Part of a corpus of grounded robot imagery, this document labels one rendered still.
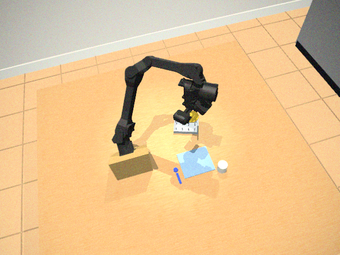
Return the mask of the light blue mat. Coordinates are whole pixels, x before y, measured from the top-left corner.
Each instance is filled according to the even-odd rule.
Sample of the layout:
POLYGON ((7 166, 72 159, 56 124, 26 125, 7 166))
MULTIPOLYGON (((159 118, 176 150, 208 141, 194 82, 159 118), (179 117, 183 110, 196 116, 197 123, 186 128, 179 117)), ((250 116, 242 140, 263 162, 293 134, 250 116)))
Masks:
POLYGON ((215 170, 206 146, 177 154, 184 178, 215 170))

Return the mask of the grey cylinder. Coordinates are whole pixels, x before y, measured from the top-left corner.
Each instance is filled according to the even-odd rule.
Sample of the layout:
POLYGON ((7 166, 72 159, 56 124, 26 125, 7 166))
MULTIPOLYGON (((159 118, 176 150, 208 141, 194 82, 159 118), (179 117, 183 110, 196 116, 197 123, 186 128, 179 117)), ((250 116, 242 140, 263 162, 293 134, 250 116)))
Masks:
POLYGON ((221 174, 224 174, 227 170, 228 163, 224 160, 219 161, 217 166, 217 171, 221 174))

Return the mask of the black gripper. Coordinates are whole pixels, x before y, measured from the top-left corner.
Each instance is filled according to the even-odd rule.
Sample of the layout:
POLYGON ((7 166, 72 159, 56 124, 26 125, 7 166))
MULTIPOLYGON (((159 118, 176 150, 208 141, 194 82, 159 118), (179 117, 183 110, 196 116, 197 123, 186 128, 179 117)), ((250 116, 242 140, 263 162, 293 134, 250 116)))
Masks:
POLYGON ((189 120, 192 118, 190 116, 190 113, 193 110, 191 109, 191 105, 192 103, 194 104, 194 101, 199 98, 199 95, 194 99, 188 99, 184 95, 182 96, 182 98, 184 99, 184 102, 182 103, 182 105, 185 106, 186 109, 184 111, 177 110, 176 113, 173 115, 173 119, 183 125, 186 125, 187 123, 189 123, 189 120))

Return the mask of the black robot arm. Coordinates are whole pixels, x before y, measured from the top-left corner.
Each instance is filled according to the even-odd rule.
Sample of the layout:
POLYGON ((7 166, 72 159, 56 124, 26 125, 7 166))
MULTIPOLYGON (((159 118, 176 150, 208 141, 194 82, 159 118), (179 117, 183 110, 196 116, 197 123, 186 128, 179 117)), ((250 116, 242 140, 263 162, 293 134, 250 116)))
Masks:
POLYGON ((137 88, 142 81, 144 73, 152 66, 177 72, 189 78, 182 78, 178 86, 183 87, 184 96, 188 99, 194 99, 199 95, 194 104, 192 103, 191 109, 195 108, 201 115, 204 115, 213 105, 212 102, 215 102, 217 99, 219 84, 207 82, 203 74, 203 67, 199 63, 181 63, 148 55, 137 63, 126 67, 124 71, 126 90, 122 114, 116 125, 115 134, 112 137, 113 144, 116 143, 117 145, 119 156, 131 154, 134 151, 130 137, 132 137, 135 126, 135 123, 132 121, 132 114, 137 88))

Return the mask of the grey dish rack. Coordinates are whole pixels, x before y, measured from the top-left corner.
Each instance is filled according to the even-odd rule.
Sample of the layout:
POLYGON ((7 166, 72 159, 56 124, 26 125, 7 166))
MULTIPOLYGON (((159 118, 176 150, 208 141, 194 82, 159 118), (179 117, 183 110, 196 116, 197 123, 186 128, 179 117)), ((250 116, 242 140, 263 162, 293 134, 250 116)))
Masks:
POLYGON ((199 119, 196 122, 189 122, 183 125, 174 120, 174 133, 179 134, 198 134, 199 119))

